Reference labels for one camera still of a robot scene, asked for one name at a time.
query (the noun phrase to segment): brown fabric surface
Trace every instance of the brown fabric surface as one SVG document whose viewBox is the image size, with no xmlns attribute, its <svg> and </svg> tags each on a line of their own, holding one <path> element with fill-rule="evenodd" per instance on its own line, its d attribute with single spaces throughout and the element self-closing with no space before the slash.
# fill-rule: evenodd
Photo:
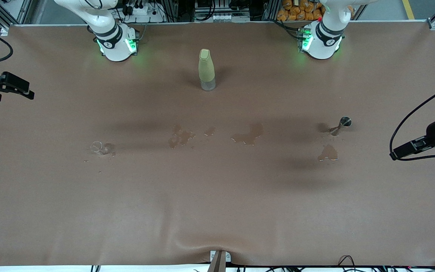
<svg viewBox="0 0 435 272">
<path fill-rule="evenodd" d="M 274 24 L 149 26 L 139 55 L 113 63 L 83 27 L 12 27 L 0 72 L 36 95 L 0 102 L 0 265 L 195 263 L 213 249 L 248 265 L 345 254 L 434 265 L 435 159 L 393 162 L 388 144 L 435 93 L 435 31 L 345 33 L 318 61 Z M 199 87 L 202 48 L 216 67 L 211 92 Z M 352 127 L 320 132 L 342 116 Z M 433 121 L 435 100 L 395 146 Z M 172 150 L 175 124 L 195 137 Z M 235 143 L 250 124 L 262 124 L 255 145 Z M 115 157 L 91 155 L 93 141 L 114 144 Z M 338 161 L 318 161 L 326 145 Z"/>
</svg>

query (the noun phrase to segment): yellow bottle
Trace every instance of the yellow bottle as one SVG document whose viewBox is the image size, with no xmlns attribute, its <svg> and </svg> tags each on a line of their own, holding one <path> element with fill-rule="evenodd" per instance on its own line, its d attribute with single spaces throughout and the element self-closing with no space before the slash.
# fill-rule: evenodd
<svg viewBox="0 0 435 272">
<path fill-rule="evenodd" d="M 204 91 L 212 91 L 216 87 L 214 64 L 208 49 L 201 49 L 199 54 L 199 79 Z"/>
</svg>

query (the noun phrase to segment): black band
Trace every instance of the black band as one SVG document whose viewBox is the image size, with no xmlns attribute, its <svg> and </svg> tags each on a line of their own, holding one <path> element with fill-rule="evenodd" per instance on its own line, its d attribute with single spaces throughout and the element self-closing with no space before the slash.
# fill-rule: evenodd
<svg viewBox="0 0 435 272">
<path fill-rule="evenodd" d="M 108 40 L 102 40 L 102 39 L 98 39 L 98 41 L 100 42 L 101 45 L 103 45 L 105 48 L 107 49 L 112 49 L 115 47 L 115 44 L 120 41 L 120 39 L 122 38 L 122 28 L 119 26 L 119 32 L 117 33 L 116 36 L 114 36 L 111 39 Z"/>
<path fill-rule="evenodd" d="M 321 28 L 323 28 L 323 30 L 325 30 L 325 32 L 328 33 L 328 34 L 342 35 L 342 33 L 343 33 L 343 29 L 342 30 L 338 30 L 338 31 L 334 31 L 334 30 L 329 29 L 328 27 L 325 26 L 323 21 L 319 22 L 318 25 L 321 26 Z"/>
<path fill-rule="evenodd" d="M 316 29 L 315 29 L 316 36 L 323 42 L 323 45 L 325 46 L 333 46 L 342 37 L 342 36 L 336 36 L 336 37 L 326 36 L 326 34 L 321 31 L 319 26 L 320 24 L 316 25 Z"/>
<path fill-rule="evenodd" d="M 112 27 L 112 29 L 110 31 L 107 31 L 105 33 L 97 33 L 95 31 L 93 31 L 93 33 L 97 36 L 106 37 L 106 36 L 109 36 L 110 34 L 114 33 L 115 30 L 117 30 L 117 26 L 118 26 L 117 23 L 115 23 L 114 27 Z"/>
</svg>

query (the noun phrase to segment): yellow floor line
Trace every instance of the yellow floor line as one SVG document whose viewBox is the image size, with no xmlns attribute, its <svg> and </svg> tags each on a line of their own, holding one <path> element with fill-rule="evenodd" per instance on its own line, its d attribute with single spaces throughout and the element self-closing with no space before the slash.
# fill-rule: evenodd
<svg viewBox="0 0 435 272">
<path fill-rule="evenodd" d="M 407 18 L 409 18 L 409 20 L 414 20 L 414 14 L 412 13 L 412 9 L 410 8 L 409 0 L 402 0 L 402 3 L 404 4 L 404 8 L 406 9 Z"/>
</svg>

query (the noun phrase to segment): liquid puddle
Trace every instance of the liquid puddle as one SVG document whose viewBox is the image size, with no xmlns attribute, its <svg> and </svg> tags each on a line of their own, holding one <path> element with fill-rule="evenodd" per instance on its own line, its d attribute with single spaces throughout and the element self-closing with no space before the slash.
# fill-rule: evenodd
<svg viewBox="0 0 435 272">
<path fill-rule="evenodd" d="M 231 139 L 235 143 L 243 142 L 245 145 L 254 146 L 255 140 L 263 135 L 263 125 L 262 124 L 251 124 L 249 125 L 249 133 L 248 134 L 234 134 L 231 136 Z"/>
<path fill-rule="evenodd" d="M 195 133 L 192 131 L 183 131 L 180 124 L 175 124 L 172 129 L 172 137 L 169 139 L 169 147 L 171 149 L 176 148 L 179 144 L 186 145 L 188 141 L 195 137 Z"/>
<path fill-rule="evenodd" d="M 170 138 L 169 139 L 169 147 L 171 149 L 176 148 L 176 146 L 179 144 L 179 138 Z"/>
<path fill-rule="evenodd" d="M 204 135 L 205 136 L 212 136 L 212 135 L 214 135 L 215 131 L 216 131 L 215 127 L 210 127 L 209 129 L 207 129 L 207 131 L 204 131 Z"/>
<path fill-rule="evenodd" d="M 181 133 L 181 134 L 180 134 L 181 145 L 185 145 L 185 144 L 187 144 L 187 142 L 188 142 L 190 139 L 194 138 L 194 136 L 195 136 L 195 134 L 192 133 L 192 131 L 190 131 L 190 132 L 184 131 L 183 133 Z"/>
<path fill-rule="evenodd" d="M 326 147 L 323 148 L 323 151 L 321 152 L 321 155 L 318 156 L 319 162 L 322 162 L 325 159 L 329 159 L 331 161 L 338 160 L 337 150 L 335 150 L 335 148 L 333 148 L 333 146 L 327 145 Z"/>
<path fill-rule="evenodd" d="M 180 131 L 182 131 L 182 127 L 180 124 L 175 124 L 174 128 L 172 129 L 172 135 L 178 136 Z"/>
</svg>

